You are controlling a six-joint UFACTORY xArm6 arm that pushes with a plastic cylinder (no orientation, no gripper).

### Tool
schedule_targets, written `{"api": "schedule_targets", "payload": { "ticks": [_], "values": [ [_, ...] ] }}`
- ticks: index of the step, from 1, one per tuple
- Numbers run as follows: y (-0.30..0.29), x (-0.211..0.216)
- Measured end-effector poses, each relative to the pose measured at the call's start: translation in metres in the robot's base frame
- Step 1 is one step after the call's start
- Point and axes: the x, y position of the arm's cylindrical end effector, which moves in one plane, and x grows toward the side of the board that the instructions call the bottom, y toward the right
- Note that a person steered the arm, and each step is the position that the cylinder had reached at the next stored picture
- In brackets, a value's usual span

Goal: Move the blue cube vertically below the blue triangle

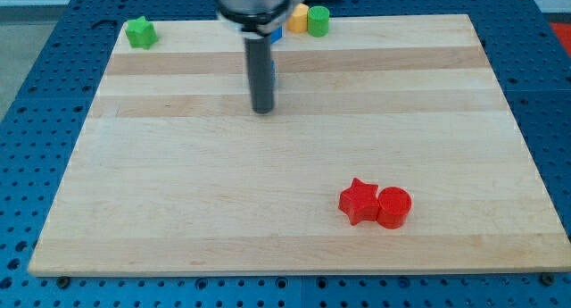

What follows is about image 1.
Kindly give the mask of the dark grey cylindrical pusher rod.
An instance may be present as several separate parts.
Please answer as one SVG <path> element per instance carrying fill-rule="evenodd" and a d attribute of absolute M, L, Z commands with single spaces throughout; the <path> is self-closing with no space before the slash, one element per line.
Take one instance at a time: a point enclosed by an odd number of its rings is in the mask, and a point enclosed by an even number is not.
<path fill-rule="evenodd" d="M 275 106 L 270 36 L 246 38 L 244 53 L 252 110 L 258 114 L 269 113 Z"/>

